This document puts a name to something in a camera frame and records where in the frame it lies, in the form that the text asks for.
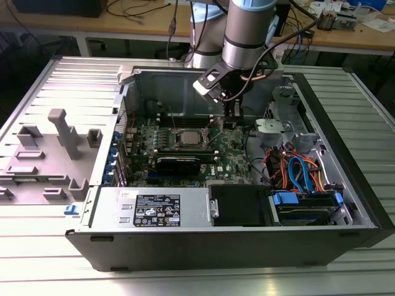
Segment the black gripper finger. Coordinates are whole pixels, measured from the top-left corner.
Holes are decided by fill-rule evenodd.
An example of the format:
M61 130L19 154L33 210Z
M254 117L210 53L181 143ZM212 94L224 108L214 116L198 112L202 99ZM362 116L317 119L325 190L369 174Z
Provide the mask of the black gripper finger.
M236 128L243 122L242 100L235 99L224 103L224 128Z

